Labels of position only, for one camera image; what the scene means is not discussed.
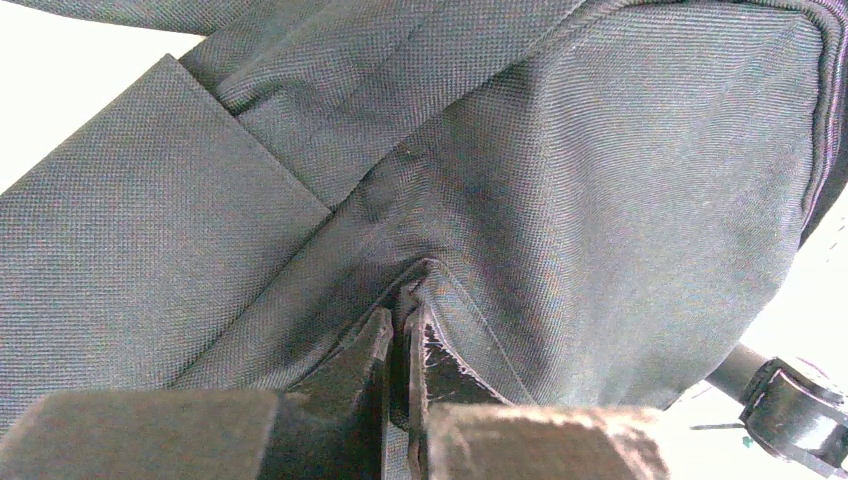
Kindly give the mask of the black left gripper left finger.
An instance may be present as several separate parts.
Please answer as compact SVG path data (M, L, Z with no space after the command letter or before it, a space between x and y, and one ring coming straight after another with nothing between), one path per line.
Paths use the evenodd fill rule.
M69 391L1 441L5 479L377 479L389 311L286 390Z

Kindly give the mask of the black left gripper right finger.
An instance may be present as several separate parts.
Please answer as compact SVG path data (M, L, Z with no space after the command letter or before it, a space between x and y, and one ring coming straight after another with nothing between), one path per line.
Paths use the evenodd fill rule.
M667 479L657 413L517 406L441 338L432 309L404 332L408 464L415 479Z

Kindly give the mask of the black student backpack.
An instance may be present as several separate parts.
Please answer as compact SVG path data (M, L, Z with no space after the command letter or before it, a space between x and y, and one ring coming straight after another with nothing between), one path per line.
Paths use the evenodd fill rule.
M663 408L774 297L839 156L841 1L37 1L196 34L1 197L1 426L279 389L424 280L518 404Z

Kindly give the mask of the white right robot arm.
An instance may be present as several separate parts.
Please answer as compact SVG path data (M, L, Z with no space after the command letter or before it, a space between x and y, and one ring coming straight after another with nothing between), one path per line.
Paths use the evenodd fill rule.
M739 343L706 381L742 406L739 421L767 453L847 477L847 395L821 371Z

